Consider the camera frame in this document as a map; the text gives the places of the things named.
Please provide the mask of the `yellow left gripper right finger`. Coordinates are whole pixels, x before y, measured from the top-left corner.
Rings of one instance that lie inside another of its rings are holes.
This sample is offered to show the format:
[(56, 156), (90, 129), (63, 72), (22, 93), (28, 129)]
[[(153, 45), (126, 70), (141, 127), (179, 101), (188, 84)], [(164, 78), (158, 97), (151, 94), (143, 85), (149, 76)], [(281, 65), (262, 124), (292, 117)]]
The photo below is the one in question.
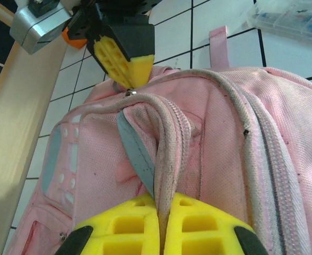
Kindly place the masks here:
[(268, 255), (245, 222), (204, 202), (176, 193), (163, 255)]

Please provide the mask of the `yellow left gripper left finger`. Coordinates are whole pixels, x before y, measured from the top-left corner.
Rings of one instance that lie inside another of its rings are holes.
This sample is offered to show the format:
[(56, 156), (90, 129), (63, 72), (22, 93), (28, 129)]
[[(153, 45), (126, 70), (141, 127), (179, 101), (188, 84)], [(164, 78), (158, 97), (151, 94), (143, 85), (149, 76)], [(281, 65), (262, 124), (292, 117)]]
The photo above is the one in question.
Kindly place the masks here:
[(55, 255), (160, 255), (154, 199), (146, 193), (79, 223)]

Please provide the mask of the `pink backpack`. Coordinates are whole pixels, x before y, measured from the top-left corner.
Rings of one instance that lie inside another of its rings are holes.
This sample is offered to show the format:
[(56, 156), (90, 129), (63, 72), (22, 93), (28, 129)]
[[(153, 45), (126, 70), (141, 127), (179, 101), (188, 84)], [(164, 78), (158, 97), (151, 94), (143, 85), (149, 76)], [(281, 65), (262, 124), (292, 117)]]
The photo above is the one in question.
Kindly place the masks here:
[(248, 224), (268, 255), (312, 255), (312, 82), (231, 69), (227, 29), (210, 69), (156, 66), (146, 85), (96, 85), (49, 137), (41, 175), (6, 255), (55, 255), (81, 222), (143, 194), (163, 255), (176, 193)]

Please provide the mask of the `clear plastic pencil case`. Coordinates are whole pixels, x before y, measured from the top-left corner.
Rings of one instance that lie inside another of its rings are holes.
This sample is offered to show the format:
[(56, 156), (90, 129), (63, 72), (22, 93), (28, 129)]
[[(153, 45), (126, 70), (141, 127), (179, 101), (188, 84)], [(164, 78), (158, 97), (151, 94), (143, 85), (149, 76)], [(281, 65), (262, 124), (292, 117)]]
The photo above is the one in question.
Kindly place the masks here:
[(256, 0), (247, 22), (266, 32), (312, 42), (312, 0)]

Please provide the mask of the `small orange toy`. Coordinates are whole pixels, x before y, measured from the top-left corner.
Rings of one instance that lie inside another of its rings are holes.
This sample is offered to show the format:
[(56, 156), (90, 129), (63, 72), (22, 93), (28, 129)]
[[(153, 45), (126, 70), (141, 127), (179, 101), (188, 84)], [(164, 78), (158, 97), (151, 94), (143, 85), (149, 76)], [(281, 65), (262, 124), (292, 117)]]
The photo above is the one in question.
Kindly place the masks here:
[(88, 41), (86, 39), (75, 39), (75, 40), (69, 39), (67, 32), (68, 32), (68, 27), (64, 29), (62, 33), (62, 37), (65, 40), (65, 42), (71, 45), (72, 47), (81, 49), (87, 44)]

